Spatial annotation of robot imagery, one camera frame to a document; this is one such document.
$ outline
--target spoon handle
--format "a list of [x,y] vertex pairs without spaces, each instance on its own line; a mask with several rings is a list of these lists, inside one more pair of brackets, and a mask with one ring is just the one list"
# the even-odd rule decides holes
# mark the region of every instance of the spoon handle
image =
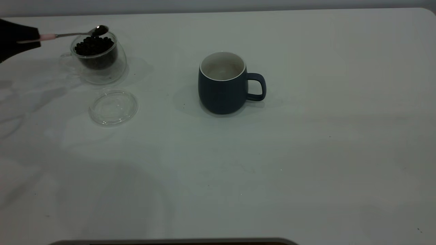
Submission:
[[33,43],[33,42],[53,40],[53,39],[56,39],[58,37],[69,37],[69,36],[77,36],[77,35],[87,35],[87,33],[41,34],[41,35],[39,35],[39,39],[37,39],[37,40],[17,41],[17,43],[18,44],[28,44],[28,43]]
[[56,38],[58,38],[58,37],[69,37],[69,36],[78,36],[78,35],[88,35],[88,33],[55,34]]

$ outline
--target mug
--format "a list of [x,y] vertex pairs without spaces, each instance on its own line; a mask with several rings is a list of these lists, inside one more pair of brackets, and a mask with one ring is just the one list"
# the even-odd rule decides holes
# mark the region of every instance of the mug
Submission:
[[[114,42],[111,48],[105,52],[90,56],[77,54],[75,52],[76,45],[87,37],[89,36],[76,37],[70,44],[70,52],[61,55],[60,64],[71,70],[73,68],[80,77],[93,85],[107,85],[118,80],[123,75],[127,62],[126,54],[115,34],[107,32],[100,36],[110,38]],[[68,57],[73,59],[72,66],[68,66],[65,62]]]
[[[248,80],[262,86],[262,94],[248,93]],[[265,79],[257,73],[247,73],[244,60],[230,52],[216,52],[200,63],[198,95],[212,113],[229,114],[239,110],[246,100],[261,101],[266,95]]]

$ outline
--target pink spoon handle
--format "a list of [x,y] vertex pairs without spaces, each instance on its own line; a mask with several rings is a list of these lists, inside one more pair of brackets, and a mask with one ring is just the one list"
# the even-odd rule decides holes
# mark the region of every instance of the pink spoon handle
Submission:
[[56,34],[42,34],[39,35],[39,39],[37,40],[26,40],[26,41],[17,41],[18,44],[28,44],[33,42],[41,42],[41,41],[47,41],[47,40],[53,40],[56,39]]
[[39,35],[39,41],[47,41],[56,39],[56,34],[42,34]]

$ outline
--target dark blue mug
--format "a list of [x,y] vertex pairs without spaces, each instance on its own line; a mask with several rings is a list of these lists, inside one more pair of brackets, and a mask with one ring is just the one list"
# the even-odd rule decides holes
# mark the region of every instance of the dark blue mug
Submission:
[[[248,80],[262,86],[262,94],[248,93]],[[241,108],[245,101],[261,101],[266,95],[265,79],[257,73],[247,73],[241,57],[230,52],[210,54],[200,64],[198,95],[201,103],[212,113],[229,114]]]

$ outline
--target wall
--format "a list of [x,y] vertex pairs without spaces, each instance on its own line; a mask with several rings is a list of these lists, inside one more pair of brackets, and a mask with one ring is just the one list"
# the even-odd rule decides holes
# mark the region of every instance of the wall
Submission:
[[426,7],[435,0],[2,0],[0,17],[218,12],[367,7]]

